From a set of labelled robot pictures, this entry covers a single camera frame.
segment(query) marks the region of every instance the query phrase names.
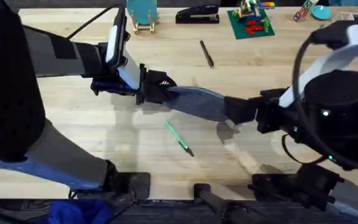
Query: black pen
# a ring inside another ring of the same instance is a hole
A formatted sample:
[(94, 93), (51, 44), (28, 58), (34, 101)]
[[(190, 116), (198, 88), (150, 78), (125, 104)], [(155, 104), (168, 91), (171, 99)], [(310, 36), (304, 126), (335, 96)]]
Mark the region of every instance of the black pen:
[(180, 141), (179, 142), (179, 145), (188, 153), (190, 154), (192, 157), (194, 157), (194, 154), (193, 154), (193, 151), (188, 147), (188, 146), (184, 146)]
[(201, 47), (203, 48), (205, 57), (206, 57), (206, 59), (208, 60), (209, 66), (210, 66), (211, 68), (214, 68), (214, 61), (212, 60), (211, 56), (209, 55), (208, 50), (207, 50), (206, 47), (205, 47), (204, 41), (203, 41), (203, 40), (200, 40), (200, 44), (201, 44)]

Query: green led light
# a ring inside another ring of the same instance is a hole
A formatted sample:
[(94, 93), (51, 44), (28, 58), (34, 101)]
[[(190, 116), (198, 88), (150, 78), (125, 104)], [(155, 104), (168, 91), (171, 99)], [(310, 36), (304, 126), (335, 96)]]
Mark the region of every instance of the green led light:
[(329, 110), (321, 110), (323, 116), (328, 116), (331, 112)]

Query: green lego baseplate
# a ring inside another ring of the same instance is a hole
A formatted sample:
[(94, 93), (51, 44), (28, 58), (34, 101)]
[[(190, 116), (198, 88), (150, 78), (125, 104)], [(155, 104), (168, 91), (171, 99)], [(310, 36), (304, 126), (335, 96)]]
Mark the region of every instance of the green lego baseplate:
[[(236, 39), (246, 39), (246, 38), (254, 38), (254, 37), (267, 37), (274, 34), (274, 30), (272, 27), (272, 24), (270, 23), (270, 26), (268, 27), (268, 32), (262, 31), (255, 31), (254, 35), (249, 35), (245, 29), (247, 28), (247, 22), (241, 22), (238, 23), (238, 18), (236, 16), (233, 16), (233, 11), (228, 11), (227, 14), (230, 18), (231, 27), (233, 28), (234, 35), (236, 36)], [(260, 18), (261, 20), (267, 18), (265, 10), (261, 9), (260, 11)], [(262, 26), (262, 22), (258, 21), (257, 26)]]

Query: gray cloth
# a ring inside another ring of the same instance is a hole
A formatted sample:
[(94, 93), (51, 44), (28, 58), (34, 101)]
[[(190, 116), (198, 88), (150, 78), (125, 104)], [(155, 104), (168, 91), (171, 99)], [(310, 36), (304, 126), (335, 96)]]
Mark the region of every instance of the gray cloth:
[(182, 111), (211, 121), (224, 122), (224, 96), (200, 87), (171, 87), (170, 92), (178, 94), (174, 100), (164, 104), (174, 110)]

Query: black mount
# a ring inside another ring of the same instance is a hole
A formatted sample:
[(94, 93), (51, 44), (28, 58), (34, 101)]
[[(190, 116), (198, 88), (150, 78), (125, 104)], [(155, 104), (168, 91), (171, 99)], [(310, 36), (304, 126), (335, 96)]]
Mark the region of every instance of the black mount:
[(147, 172), (118, 172), (116, 166), (108, 163), (103, 186), (92, 190), (71, 189), (69, 198), (100, 199), (114, 202), (119, 199), (145, 200), (150, 194), (150, 174)]
[(195, 204), (207, 203), (216, 216), (227, 224), (263, 224), (270, 223), (255, 210), (248, 207), (245, 203), (235, 200), (224, 200), (211, 193), (209, 184), (195, 184), (194, 201)]
[(314, 164), (303, 164), (296, 174), (254, 174), (248, 188), (259, 202), (294, 201), (305, 208), (312, 206), (325, 211), (334, 203), (330, 192), (344, 179)]

